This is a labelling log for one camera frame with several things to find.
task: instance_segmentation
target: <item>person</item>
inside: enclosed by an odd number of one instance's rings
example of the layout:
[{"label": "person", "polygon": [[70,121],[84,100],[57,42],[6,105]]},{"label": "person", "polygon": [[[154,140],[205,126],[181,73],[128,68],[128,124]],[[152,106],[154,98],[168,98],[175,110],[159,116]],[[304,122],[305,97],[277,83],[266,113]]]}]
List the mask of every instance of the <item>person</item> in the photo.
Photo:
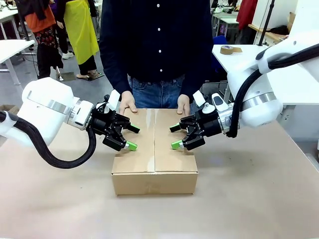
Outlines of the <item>person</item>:
[{"label": "person", "polygon": [[101,60],[122,96],[121,114],[189,115],[193,93],[210,80],[212,46],[209,0],[103,0]]},{"label": "person", "polygon": [[53,31],[55,19],[49,6],[49,0],[21,0],[19,4],[21,14],[38,43],[36,55],[39,70],[38,79],[49,77],[51,67],[54,69],[56,67],[63,68]]},{"label": "person", "polygon": [[[57,1],[54,0],[52,3],[50,3],[50,8],[53,12],[54,17],[57,16]],[[74,54],[69,51],[68,42],[66,39],[66,30],[65,30],[65,23],[64,20],[62,20],[63,28],[58,27],[57,25],[54,25],[54,29],[56,32],[57,37],[59,38],[59,46],[62,51],[62,59],[67,60],[69,58],[72,58]]]},{"label": "person", "polygon": [[64,20],[79,64],[80,74],[76,76],[87,80],[100,77],[94,60],[99,46],[91,16],[97,16],[93,0],[59,0],[57,2],[57,25],[63,29]]}]

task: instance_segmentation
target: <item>yellow apron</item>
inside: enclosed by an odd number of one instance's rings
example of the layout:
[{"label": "yellow apron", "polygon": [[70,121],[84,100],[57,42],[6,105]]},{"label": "yellow apron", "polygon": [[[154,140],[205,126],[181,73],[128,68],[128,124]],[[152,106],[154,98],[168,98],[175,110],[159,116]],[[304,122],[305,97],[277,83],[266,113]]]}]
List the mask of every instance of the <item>yellow apron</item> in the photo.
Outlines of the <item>yellow apron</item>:
[{"label": "yellow apron", "polygon": [[65,27],[79,65],[99,51],[87,0],[66,3]]}]

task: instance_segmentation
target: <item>orange shirt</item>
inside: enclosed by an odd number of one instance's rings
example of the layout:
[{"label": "orange shirt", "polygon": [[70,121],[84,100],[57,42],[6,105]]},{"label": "orange shirt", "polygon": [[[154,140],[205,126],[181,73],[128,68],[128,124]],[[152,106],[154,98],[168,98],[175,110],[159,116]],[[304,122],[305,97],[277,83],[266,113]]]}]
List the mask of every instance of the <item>orange shirt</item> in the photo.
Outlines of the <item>orange shirt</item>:
[{"label": "orange shirt", "polygon": [[35,13],[25,16],[26,23],[32,32],[42,31],[55,24],[54,15],[49,6],[44,10],[44,15],[46,16],[44,20],[39,20]]}]

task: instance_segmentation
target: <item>box flap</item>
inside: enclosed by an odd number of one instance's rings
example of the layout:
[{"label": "box flap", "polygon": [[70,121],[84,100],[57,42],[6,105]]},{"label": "box flap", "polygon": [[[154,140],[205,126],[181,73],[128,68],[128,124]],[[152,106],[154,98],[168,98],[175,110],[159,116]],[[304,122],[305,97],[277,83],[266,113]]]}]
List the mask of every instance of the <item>box flap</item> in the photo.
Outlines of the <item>box flap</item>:
[{"label": "box flap", "polygon": [[154,109],[139,109],[134,114],[125,111],[133,125],[140,128],[139,133],[128,130],[122,132],[127,141],[138,145],[136,151],[122,149],[115,155],[112,173],[154,172]]},{"label": "box flap", "polygon": [[186,149],[172,150],[171,143],[182,140],[185,132],[171,133],[169,127],[180,122],[176,110],[155,110],[156,171],[197,172],[194,154]]}]

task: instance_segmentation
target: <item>hand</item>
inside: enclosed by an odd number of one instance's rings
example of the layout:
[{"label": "hand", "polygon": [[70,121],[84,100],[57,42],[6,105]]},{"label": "hand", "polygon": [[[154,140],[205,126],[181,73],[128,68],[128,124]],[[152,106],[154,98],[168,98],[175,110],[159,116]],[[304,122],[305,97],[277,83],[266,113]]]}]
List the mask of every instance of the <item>hand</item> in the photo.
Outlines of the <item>hand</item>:
[{"label": "hand", "polygon": [[180,95],[177,100],[177,114],[181,115],[184,113],[185,116],[189,116],[189,97],[187,95]]},{"label": "hand", "polygon": [[122,101],[119,107],[120,115],[124,115],[125,109],[130,108],[133,113],[137,113],[138,109],[135,106],[135,99],[130,91],[124,91],[122,93]]},{"label": "hand", "polygon": [[61,23],[61,22],[59,22],[59,21],[56,21],[56,24],[58,24],[58,26],[59,26],[61,29],[64,28],[63,23]]}]

